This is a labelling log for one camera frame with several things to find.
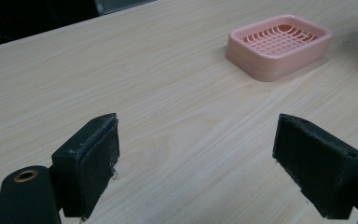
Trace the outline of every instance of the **wooden table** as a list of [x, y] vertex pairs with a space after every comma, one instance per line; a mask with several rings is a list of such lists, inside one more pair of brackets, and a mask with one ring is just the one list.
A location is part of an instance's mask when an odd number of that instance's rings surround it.
[[[321, 62], [255, 81], [228, 33], [279, 14], [334, 37]], [[320, 217], [271, 155], [280, 113], [358, 148], [358, 1], [158, 0], [0, 46], [0, 184], [112, 112], [119, 179], [88, 223], [356, 223]]]

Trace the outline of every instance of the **dark background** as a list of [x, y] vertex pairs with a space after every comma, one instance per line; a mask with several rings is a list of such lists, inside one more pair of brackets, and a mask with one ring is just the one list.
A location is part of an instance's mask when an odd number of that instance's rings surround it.
[[151, 1], [0, 0], [0, 44]]

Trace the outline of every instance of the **soap dish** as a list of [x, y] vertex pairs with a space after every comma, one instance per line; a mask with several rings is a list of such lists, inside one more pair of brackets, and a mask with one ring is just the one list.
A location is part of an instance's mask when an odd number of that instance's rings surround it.
[[281, 15], [232, 31], [226, 58], [259, 81], [275, 81], [319, 61], [332, 32], [293, 15]]

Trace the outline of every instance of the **pink plastic tray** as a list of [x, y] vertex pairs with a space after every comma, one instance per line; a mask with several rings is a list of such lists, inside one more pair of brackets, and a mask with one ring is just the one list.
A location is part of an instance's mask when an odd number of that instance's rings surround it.
[[321, 60], [332, 32], [293, 15], [281, 15], [230, 33], [226, 58], [259, 81], [275, 81]]

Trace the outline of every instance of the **black device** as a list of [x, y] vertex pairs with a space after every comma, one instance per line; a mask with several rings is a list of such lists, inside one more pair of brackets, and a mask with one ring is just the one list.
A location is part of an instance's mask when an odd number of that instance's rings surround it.
[[358, 150], [306, 119], [280, 114], [273, 158], [319, 213], [348, 219], [358, 209]]
[[61, 223], [87, 219], [115, 173], [119, 153], [117, 116], [92, 119], [51, 156], [52, 165], [8, 175], [0, 190], [0, 224]]

